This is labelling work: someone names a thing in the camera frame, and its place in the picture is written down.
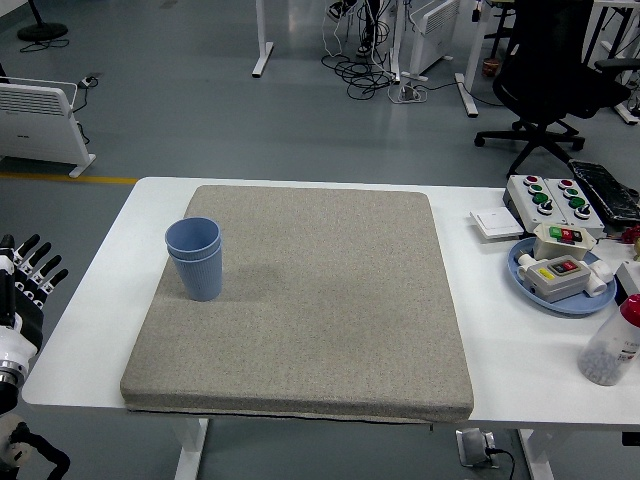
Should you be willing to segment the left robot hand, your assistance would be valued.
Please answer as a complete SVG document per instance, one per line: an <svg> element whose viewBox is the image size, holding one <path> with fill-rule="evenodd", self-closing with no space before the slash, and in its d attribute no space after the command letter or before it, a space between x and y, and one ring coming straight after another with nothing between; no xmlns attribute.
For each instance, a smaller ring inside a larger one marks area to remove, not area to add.
<svg viewBox="0 0 640 480"><path fill-rule="evenodd" d="M37 234L21 245L10 234L1 239L1 368L16 376L27 374L40 351L44 305L68 275L50 251Z"/></svg>

